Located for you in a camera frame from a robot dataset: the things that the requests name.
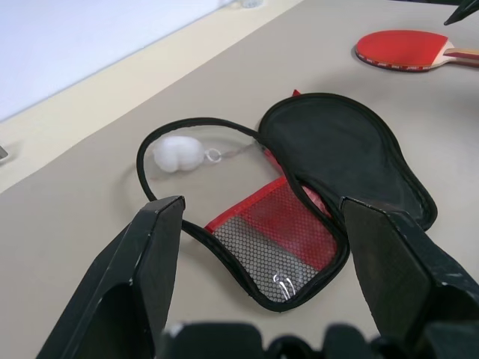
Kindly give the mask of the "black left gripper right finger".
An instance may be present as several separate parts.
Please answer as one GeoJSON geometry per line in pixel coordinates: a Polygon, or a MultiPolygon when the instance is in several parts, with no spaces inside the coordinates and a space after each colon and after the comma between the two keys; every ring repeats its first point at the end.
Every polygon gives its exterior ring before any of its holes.
{"type": "Polygon", "coordinates": [[[418,339],[432,322],[476,322],[478,283],[408,212],[341,203],[363,296],[382,335],[418,339]]]}

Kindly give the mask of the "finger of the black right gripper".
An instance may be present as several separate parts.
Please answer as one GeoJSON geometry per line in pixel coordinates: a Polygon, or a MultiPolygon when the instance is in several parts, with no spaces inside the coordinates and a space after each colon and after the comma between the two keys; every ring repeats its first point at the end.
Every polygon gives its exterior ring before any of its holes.
{"type": "Polygon", "coordinates": [[[444,25],[451,25],[462,21],[466,17],[478,11],[479,0],[463,0],[457,9],[446,19],[444,25]]]}

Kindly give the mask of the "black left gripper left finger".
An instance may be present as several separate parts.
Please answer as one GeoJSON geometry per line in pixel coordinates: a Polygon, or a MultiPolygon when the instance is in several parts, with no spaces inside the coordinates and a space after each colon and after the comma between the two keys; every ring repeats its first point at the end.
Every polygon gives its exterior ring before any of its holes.
{"type": "Polygon", "coordinates": [[[39,358],[154,358],[177,268],[182,196],[147,203],[97,255],[39,358]]]}

